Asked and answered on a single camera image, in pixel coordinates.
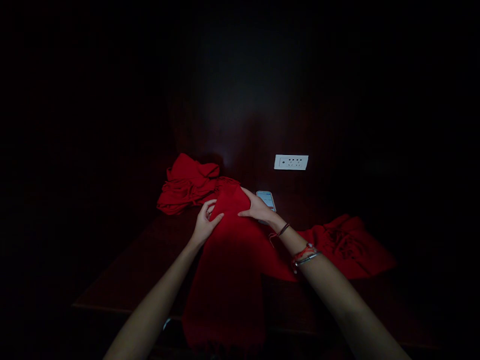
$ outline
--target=folded red cloth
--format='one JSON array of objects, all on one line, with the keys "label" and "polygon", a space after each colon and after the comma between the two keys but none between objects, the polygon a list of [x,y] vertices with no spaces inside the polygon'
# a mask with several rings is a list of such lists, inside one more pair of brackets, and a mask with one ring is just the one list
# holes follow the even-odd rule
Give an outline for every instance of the folded red cloth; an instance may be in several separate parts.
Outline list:
[{"label": "folded red cloth", "polygon": [[156,207],[167,215],[180,214],[185,208],[215,199],[223,185],[239,184],[221,176],[217,164],[200,164],[181,153],[172,167],[166,170],[167,181],[161,188]]},{"label": "folded red cloth", "polygon": [[[182,317],[189,346],[208,344],[257,349],[265,339],[260,274],[298,281],[290,255],[270,227],[238,213],[250,208],[239,185],[224,186],[212,212],[222,221],[205,243]],[[392,255],[365,229],[358,217],[343,215],[324,226],[299,231],[349,279],[367,278],[396,265]]]}]

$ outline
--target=phone screen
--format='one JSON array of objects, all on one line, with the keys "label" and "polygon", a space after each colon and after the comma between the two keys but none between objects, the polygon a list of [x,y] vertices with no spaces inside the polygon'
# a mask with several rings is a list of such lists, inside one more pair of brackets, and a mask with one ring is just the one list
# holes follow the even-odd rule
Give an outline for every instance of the phone screen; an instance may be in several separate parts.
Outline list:
[{"label": "phone screen", "polygon": [[258,192],[258,197],[272,210],[274,210],[274,200],[269,192]]}]

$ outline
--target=silver bracelet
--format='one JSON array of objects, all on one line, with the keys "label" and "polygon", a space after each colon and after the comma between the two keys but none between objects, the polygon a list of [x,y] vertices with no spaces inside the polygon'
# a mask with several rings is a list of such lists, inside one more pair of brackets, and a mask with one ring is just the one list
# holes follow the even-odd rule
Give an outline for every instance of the silver bracelet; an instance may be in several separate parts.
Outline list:
[{"label": "silver bracelet", "polygon": [[321,251],[316,252],[316,253],[304,258],[303,260],[300,260],[299,262],[295,262],[295,266],[298,268],[300,265],[308,263],[310,260],[312,260],[317,255],[320,255],[321,253],[322,253]]}]

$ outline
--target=white switch plate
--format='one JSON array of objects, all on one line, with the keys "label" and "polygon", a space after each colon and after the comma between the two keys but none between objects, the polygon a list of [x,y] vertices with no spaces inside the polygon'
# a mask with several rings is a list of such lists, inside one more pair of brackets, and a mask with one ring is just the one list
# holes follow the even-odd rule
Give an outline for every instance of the white switch plate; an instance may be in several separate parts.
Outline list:
[{"label": "white switch plate", "polygon": [[306,170],[308,155],[275,155],[275,170]]}]

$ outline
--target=bracelet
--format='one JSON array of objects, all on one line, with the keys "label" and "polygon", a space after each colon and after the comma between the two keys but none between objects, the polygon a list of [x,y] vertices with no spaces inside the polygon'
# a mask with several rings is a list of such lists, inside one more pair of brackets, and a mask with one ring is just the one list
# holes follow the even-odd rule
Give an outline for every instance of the bracelet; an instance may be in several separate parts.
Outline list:
[{"label": "bracelet", "polygon": [[[303,260],[298,261],[302,256],[308,253],[313,253],[313,254],[306,257]],[[310,260],[312,260],[314,257],[316,257],[321,253],[322,252],[318,251],[311,243],[308,243],[306,247],[302,251],[300,251],[298,254],[296,254],[291,260],[291,269],[293,270],[293,273],[294,274],[297,273],[297,268],[299,267],[299,265],[309,262]]]},{"label": "bracelet", "polygon": [[287,228],[290,226],[290,224],[287,222],[286,225],[278,232],[278,234],[272,232],[270,235],[268,235],[268,241],[270,241],[270,244],[271,246],[275,249],[275,246],[274,244],[272,243],[272,238],[274,237],[279,237],[280,235],[282,235],[285,230],[287,230]]}]

